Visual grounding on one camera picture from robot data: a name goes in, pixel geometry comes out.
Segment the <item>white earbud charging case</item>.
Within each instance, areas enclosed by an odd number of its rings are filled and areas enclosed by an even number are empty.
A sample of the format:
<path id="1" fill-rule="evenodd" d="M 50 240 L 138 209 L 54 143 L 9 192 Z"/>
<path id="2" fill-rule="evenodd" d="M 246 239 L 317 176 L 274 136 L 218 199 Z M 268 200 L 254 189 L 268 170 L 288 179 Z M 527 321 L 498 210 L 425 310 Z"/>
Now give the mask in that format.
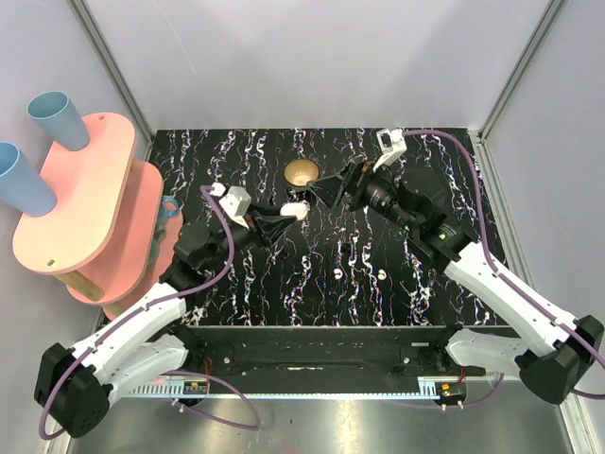
<path id="1" fill-rule="evenodd" d="M 280 208 L 280 215 L 283 217 L 295 217 L 298 221 L 307 218 L 310 211 L 310 205 L 306 201 L 287 202 Z"/>

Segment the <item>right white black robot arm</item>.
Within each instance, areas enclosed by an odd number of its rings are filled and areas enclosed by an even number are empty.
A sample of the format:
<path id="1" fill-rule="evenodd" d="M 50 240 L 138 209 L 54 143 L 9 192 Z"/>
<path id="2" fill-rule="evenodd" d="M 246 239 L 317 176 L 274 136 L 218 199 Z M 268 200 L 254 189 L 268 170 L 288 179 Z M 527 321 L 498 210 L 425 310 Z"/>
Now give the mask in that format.
<path id="1" fill-rule="evenodd" d="M 467 288 L 514 330 L 515 337 L 506 338 L 448 329 L 448 339 L 428 354 L 438 374 L 450 375 L 461 366 L 511 375 L 545 402 L 559 405 L 594 364 L 603 324 L 560 309 L 498 262 L 449 213 L 444 189 L 430 170 L 412 168 L 395 183 L 376 164 L 351 161 L 306 187 L 329 207 L 347 198 L 350 210 L 368 207 L 395 224 L 422 264 Z"/>

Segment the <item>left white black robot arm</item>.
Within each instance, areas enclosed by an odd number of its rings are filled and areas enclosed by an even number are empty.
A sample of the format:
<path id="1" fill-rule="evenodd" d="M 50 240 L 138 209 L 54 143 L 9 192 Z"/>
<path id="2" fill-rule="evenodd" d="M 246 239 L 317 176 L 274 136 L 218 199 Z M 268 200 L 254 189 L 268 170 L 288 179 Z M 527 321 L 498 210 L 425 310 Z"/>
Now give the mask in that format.
<path id="1" fill-rule="evenodd" d="M 46 421 L 60 433 L 81 437 L 95 428 L 122 397 L 158 375 L 179 370 L 196 373 L 203 365 L 203 341 L 180 324 L 191 296 L 229 273 L 235 253 L 249 245 L 272 246 L 295 222 L 307 217 L 305 202 L 282 207 L 251 204 L 239 208 L 223 198 L 211 206 L 221 224 L 188 222 L 174 245 L 174 255 L 158 283 L 104 328 L 66 348 L 51 345 L 44 353 L 34 399 L 42 407 L 39 434 L 49 441 Z"/>

